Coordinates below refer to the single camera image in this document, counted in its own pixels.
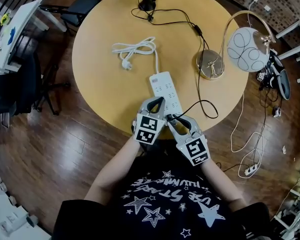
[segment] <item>round wooden table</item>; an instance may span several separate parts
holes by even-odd
[[[134,17],[138,0],[103,0],[86,17],[76,34],[72,66],[76,84],[88,105],[109,124],[131,134],[132,120],[142,102],[154,96],[149,77],[155,74],[155,55],[134,54],[132,70],[124,70],[114,43],[137,44],[155,37],[159,71],[169,71],[183,111],[199,100],[196,56],[200,38],[187,23],[152,25]],[[231,15],[215,0],[156,0],[157,9],[181,9],[198,25],[211,50],[219,52],[224,28]],[[135,10],[144,17],[145,12]],[[184,21],[182,12],[155,12],[154,23]],[[228,40],[238,28],[233,20],[227,31]],[[239,102],[248,73],[231,63],[224,53],[225,72],[217,80],[200,78],[200,94],[211,101],[219,117],[207,118],[200,104],[187,116],[207,130],[223,120]],[[209,104],[203,105],[208,115],[215,115]]]

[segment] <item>person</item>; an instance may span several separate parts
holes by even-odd
[[[84,200],[61,205],[52,240],[247,239],[269,235],[263,203],[247,206],[212,159],[192,166],[174,140],[137,156],[131,137],[94,180]]]

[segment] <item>hardwood floor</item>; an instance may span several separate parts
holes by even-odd
[[[45,2],[66,6],[73,1]],[[231,14],[239,10],[226,0],[217,1]],[[248,26],[245,15],[236,21],[240,26]],[[261,24],[253,18],[251,23],[262,30]],[[127,134],[98,117],[82,98],[72,72],[73,42],[74,37],[63,35],[51,25],[38,47],[42,70],[58,61],[56,82],[72,84],[71,88],[59,89],[50,95],[55,108],[59,106],[60,115],[53,116],[45,103],[42,113],[32,111],[15,116],[9,129],[0,126],[2,180],[18,204],[36,215],[49,232],[53,230],[62,201],[82,199],[101,168],[128,139]],[[279,53],[290,49],[281,41],[274,48]],[[282,102],[281,117],[272,117],[272,107],[280,104],[280,98],[266,109],[261,168],[250,179],[239,178],[238,167],[226,172],[248,203],[264,202],[272,215],[300,175],[300,84],[296,82],[300,78],[300,63],[290,57],[284,59],[283,64],[291,84],[291,99]],[[252,132],[261,130],[265,110],[260,105],[259,93],[256,74],[250,73],[243,114],[233,134],[235,150],[244,145]],[[264,99],[265,94],[261,92],[261,100]],[[255,145],[252,141],[243,151],[231,152],[230,134],[241,108],[240,101],[222,122],[205,132],[211,156],[222,164],[223,170],[238,164]]]

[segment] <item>lamp shade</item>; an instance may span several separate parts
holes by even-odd
[[[262,70],[269,60],[269,54],[260,49],[261,34],[254,28],[238,28],[230,38],[227,53],[230,60],[242,71]]]

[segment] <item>coiled white cable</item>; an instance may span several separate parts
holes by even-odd
[[[112,45],[112,52],[114,54],[119,54],[120,59],[122,60],[122,67],[126,70],[132,69],[132,64],[129,62],[130,57],[133,54],[142,54],[142,55],[149,55],[149,54],[155,54],[155,71],[158,74],[159,73],[159,63],[158,63],[158,53],[156,50],[156,44],[154,43],[154,40],[156,38],[151,36],[148,37],[141,42],[137,44],[128,44],[128,43],[115,43]],[[142,47],[150,48],[150,50],[141,50]]]
[[[230,146],[231,146],[231,152],[232,152],[232,153],[237,153],[237,152],[240,152],[241,150],[243,150],[243,149],[247,146],[247,144],[249,143],[249,141],[251,140],[251,138],[252,138],[252,136],[253,136],[254,134],[258,134],[258,135],[260,135],[260,136],[262,137],[262,151],[261,151],[261,154],[259,153],[259,151],[258,151],[258,149],[257,149],[257,147],[256,147],[256,148],[252,149],[249,153],[247,153],[247,154],[241,159],[241,162],[240,162],[240,165],[239,165],[238,176],[239,176],[240,178],[243,178],[243,179],[249,179],[249,178],[251,178],[251,177],[257,172],[257,170],[258,170],[259,167],[260,167],[260,164],[261,164],[261,161],[262,161],[262,156],[263,156],[263,154],[264,154],[264,136],[263,136],[260,132],[256,132],[256,131],[255,131],[255,132],[253,132],[253,133],[250,135],[250,138],[247,140],[247,142],[244,144],[244,146],[243,146],[242,148],[240,148],[239,150],[235,150],[235,151],[233,150],[233,148],[232,148],[232,135],[234,134],[235,130],[237,129],[237,126],[238,126],[238,124],[239,124],[239,120],[240,120],[241,115],[242,115],[242,113],[243,113],[243,111],[244,111],[244,99],[245,99],[245,94],[243,93],[243,94],[242,94],[242,109],[241,109],[241,113],[240,113],[240,115],[239,115],[238,121],[236,122],[236,125],[235,125],[235,127],[234,127],[234,129],[233,129],[233,131],[232,131],[232,133],[231,133],[231,135],[230,135]],[[248,155],[250,155],[252,152],[254,152],[254,151],[256,151],[256,152],[259,154],[259,161],[258,161],[258,163],[256,164],[257,169],[256,169],[251,175],[249,175],[248,177],[241,176],[241,175],[240,175],[240,169],[241,169],[241,165],[242,165],[244,159],[245,159]]]

